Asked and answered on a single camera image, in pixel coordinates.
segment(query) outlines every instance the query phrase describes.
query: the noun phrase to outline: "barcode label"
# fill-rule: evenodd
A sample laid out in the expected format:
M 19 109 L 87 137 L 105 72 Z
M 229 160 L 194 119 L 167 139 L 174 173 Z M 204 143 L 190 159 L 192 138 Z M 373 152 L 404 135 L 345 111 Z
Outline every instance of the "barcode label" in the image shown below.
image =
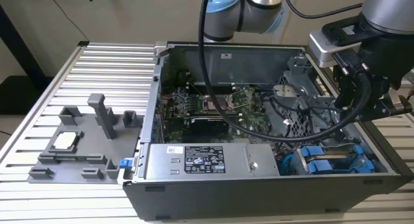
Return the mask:
M 183 154 L 185 148 L 182 146 L 167 146 L 167 154 Z

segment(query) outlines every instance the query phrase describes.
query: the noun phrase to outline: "robotic arm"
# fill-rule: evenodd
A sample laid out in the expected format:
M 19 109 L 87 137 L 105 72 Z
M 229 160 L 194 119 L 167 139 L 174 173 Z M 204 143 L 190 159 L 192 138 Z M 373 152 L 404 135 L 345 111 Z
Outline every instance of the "robotic arm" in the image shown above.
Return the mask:
M 322 18 L 361 7 L 357 4 Z M 336 106 L 353 107 L 362 97 L 356 87 L 354 70 L 364 70 L 372 83 L 369 103 L 357 120 L 369 121 L 413 111 L 404 96 L 397 95 L 404 76 L 414 68 L 414 0 L 366 0 L 358 16 L 324 26 L 310 34 L 310 50 L 320 67 L 334 66 L 340 97 Z M 284 17 L 282 0 L 209 0 L 205 41 L 224 42 L 236 32 L 273 32 Z
M 361 97 L 349 76 L 350 67 L 362 64 L 366 69 L 373 92 L 360 115 L 362 121 L 413 111 L 407 98 L 396 92 L 414 68 L 413 1 L 366 0 L 358 16 L 330 23 L 310 34 L 310 49 L 320 66 L 334 66 L 341 91 L 338 108 Z

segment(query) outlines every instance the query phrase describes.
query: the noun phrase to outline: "cable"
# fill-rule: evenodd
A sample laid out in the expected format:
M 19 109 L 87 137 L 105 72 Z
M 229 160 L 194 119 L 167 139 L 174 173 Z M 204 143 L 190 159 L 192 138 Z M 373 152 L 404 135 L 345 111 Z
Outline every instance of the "cable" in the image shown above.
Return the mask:
M 290 131 L 292 131 L 292 125 L 288 125 L 288 130 L 286 130 L 286 134 L 284 137 L 288 138 L 290 136 Z
M 63 8 L 61 7 L 59 3 L 57 2 L 57 0 L 53 0 L 55 2 L 55 4 L 58 5 L 59 9 L 62 10 L 66 18 L 69 19 L 69 21 L 71 21 L 71 23 L 74 24 L 74 26 L 77 27 L 77 29 L 79 30 L 79 32 L 83 34 L 83 36 L 86 37 L 86 39 L 90 41 L 90 38 L 86 36 L 86 34 L 83 33 L 83 31 L 81 30 L 81 28 L 78 27 L 78 25 L 74 23 L 74 21 L 71 20 L 71 18 L 67 16 Z
M 316 134 L 316 130 L 313 129 L 313 120 L 312 120 L 312 113 L 310 112 L 308 114 L 308 117 L 309 117 L 310 133 Z
M 0 130 L 0 133 L 5 133 L 5 134 L 7 134 L 7 135 L 13 136 L 13 134 L 11 134 L 11 133 L 5 132 L 5 131 L 2 131 L 2 130 Z
M 362 3 L 360 3 L 360 4 L 356 4 L 356 5 L 353 5 L 353 6 L 341 8 L 341 9 L 338 9 L 338 10 L 336 10 L 336 11 L 326 12 L 326 13 L 322 13 L 322 14 L 318 14 L 318 15 L 314 15 L 314 16 L 310 16 L 310 15 L 306 15 L 306 14 L 304 14 L 304 13 L 301 13 L 301 12 L 298 11 L 298 9 L 294 7 L 294 5 L 293 5 L 293 3 L 292 3 L 290 0 L 286 0 L 286 3 L 288 3 L 288 5 L 289 5 L 290 9 L 293 10 L 293 12 L 296 12 L 296 14 L 297 14 L 300 17 L 305 18 L 305 19 L 320 19 L 320 18 L 324 18 L 324 17 L 328 17 L 328 16 L 333 16 L 333 15 L 336 15 L 336 14 L 340 14 L 340 13 L 342 13 L 342 12 L 346 12 L 346 11 L 350 11 L 350 10 L 353 10 L 353 9 L 357 9 L 357 8 L 362 7 Z
M 353 111 L 344 118 L 344 120 L 341 120 L 338 122 L 338 124 L 336 126 L 332 126 L 329 129 L 324 130 L 322 132 L 320 132 L 314 135 L 310 135 L 310 136 L 305 136 L 305 137 L 290 137 L 290 138 L 276 137 L 276 136 L 270 136 L 270 135 L 258 133 L 256 131 L 252 131 L 248 128 L 240 126 L 238 124 L 236 124 L 233 122 L 233 120 L 229 118 L 226 112 L 222 110 L 220 101 L 216 97 L 216 93 L 214 93 L 212 83 L 210 83 L 210 78 L 209 78 L 208 66 L 206 66 L 205 25 L 206 25 L 208 4 L 209 4 L 209 0 L 204 0 L 202 9 L 201 9 L 200 36 L 198 36 L 200 62 L 201 62 L 202 75 L 204 75 L 208 93 L 212 97 L 214 107 L 216 107 L 220 115 L 222 116 L 224 120 L 229 123 L 229 125 L 233 126 L 236 129 L 238 129 L 240 131 L 245 132 L 246 134 L 249 134 L 257 138 L 261 138 L 261 139 L 265 139 L 265 140 L 269 140 L 273 142 L 285 142 L 285 143 L 312 142 L 314 140 L 324 138 L 325 136 L 330 135 L 332 133 L 337 132 L 340 129 L 342 129 L 350 122 L 354 121 L 356 117 L 358 116 L 358 114 L 361 113 L 361 111 L 364 110 L 365 106 L 369 103 L 369 99 L 372 96 L 372 83 L 370 83 L 369 77 L 364 73 L 357 73 L 354 75 L 354 82 L 356 82 L 357 86 L 361 87 L 361 89 L 360 89 L 361 90 L 361 99 L 360 99 L 358 103 L 356 104 Z
M 337 108 L 330 108 L 330 107 L 318 107 L 318 106 L 309 106 L 310 109 L 322 109 L 322 110 L 330 110 L 330 111 L 340 111 Z
M 286 119 L 286 117 L 284 116 L 284 114 L 280 112 L 280 110 L 278 110 L 278 108 L 277 108 L 277 106 L 276 106 L 276 100 L 277 100 L 277 98 L 276 97 L 270 97 L 269 98 L 269 101 L 270 101 L 270 105 L 272 105 L 272 107 L 273 107 L 273 110 L 274 110 L 274 112 L 278 114 L 278 116 L 285 120 Z
M 322 148 L 341 148 L 341 147 L 345 147 L 345 146 L 349 146 L 349 145 L 356 145 L 356 143 L 344 143 L 341 145 L 322 145 L 321 147 Z
M 200 89 L 197 89 L 196 85 L 194 85 L 192 82 L 189 82 L 189 84 L 194 87 L 194 89 L 196 89 L 197 92 L 201 94 L 201 96 L 204 96 L 204 93 L 201 93 L 201 91 L 200 91 Z

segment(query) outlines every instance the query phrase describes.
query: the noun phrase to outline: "white wall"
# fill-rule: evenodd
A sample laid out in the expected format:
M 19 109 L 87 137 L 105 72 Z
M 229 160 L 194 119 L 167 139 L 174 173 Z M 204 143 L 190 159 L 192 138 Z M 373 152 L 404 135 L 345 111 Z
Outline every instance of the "white wall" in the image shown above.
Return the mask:
M 294 0 L 306 14 L 317 14 L 364 0 Z M 197 41 L 201 0 L 58 0 L 91 41 L 155 43 L 161 40 Z M 0 0 L 34 56 L 49 75 L 66 62 L 83 35 L 65 18 L 53 0 Z M 320 20 L 288 15 L 281 34 L 238 33 L 236 42 L 308 43 L 309 32 L 358 11 Z

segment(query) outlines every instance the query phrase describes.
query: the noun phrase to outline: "white sticker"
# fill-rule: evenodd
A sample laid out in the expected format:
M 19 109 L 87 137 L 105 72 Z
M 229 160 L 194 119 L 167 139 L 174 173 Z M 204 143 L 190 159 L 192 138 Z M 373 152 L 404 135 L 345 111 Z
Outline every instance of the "white sticker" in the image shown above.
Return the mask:
M 182 154 L 185 152 L 185 148 L 182 146 L 167 146 L 167 154 Z
M 232 59 L 232 53 L 222 53 L 222 59 Z

